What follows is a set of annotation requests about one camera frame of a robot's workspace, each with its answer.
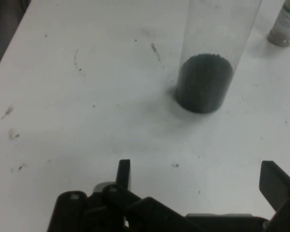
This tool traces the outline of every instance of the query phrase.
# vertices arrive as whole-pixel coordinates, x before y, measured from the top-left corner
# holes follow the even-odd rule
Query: dark stain
[[[8,116],[12,111],[14,110],[13,106],[11,105],[6,111],[5,114],[2,116],[1,119],[4,119],[6,116]]]
[[[27,168],[28,165],[26,163],[23,163],[22,165],[19,166],[18,171],[20,172],[23,168]]]
[[[161,62],[161,58],[160,58],[159,52],[158,52],[158,50],[156,49],[156,46],[153,43],[151,44],[151,49],[156,54],[156,56],[158,58],[158,61]]]
[[[78,50],[79,50],[79,48],[76,49],[75,54],[74,54],[74,66],[78,71],[81,71],[82,69],[78,66],[78,63],[77,63]]]
[[[14,140],[20,137],[20,134],[16,133],[14,129],[9,129],[9,139]]]

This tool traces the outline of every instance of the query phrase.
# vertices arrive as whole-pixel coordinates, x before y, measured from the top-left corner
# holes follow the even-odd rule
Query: black plastic mechanism
[[[262,163],[260,176],[260,191],[276,210],[270,221],[250,215],[183,217],[153,198],[134,195],[129,182],[130,160],[121,160],[116,183],[102,192],[61,194],[48,232],[290,232],[290,177],[272,161]]]

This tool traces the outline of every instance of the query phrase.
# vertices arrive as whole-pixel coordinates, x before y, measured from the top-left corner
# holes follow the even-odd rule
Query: white tabletop
[[[290,47],[266,40],[282,1],[263,1],[210,115],[170,95],[187,1],[120,2],[34,0],[21,22],[0,64],[0,231],[46,231],[59,194],[90,195],[120,159],[134,193],[183,215],[270,218],[261,161],[290,174]]]

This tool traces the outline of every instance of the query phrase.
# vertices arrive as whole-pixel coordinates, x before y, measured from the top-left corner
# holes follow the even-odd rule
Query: transparent cylinder
[[[223,103],[244,51],[261,0],[189,0],[179,104],[210,113]]]

